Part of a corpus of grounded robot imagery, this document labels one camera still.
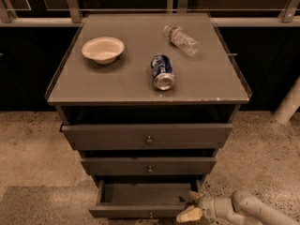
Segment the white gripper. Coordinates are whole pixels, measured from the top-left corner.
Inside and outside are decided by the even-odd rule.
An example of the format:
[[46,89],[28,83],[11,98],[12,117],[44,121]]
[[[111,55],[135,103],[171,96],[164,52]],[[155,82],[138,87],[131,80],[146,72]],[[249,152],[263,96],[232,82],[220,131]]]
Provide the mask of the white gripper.
[[230,197],[214,197],[192,190],[188,195],[201,209],[191,205],[177,215],[176,221],[179,223],[200,220],[203,215],[210,219],[230,219],[235,214]]

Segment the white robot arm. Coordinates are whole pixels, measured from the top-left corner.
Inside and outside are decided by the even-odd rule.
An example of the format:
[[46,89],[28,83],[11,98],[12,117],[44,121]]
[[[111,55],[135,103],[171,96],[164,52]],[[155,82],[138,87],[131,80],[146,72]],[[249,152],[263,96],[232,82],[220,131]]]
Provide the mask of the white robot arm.
[[263,203],[257,197],[244,190],[236,190],[231,197],[209,196],[201,192],[190,191],[189,197],[196,203],[177,215],[179,223],[206,219],[224,218],[232,225],[300,225]]

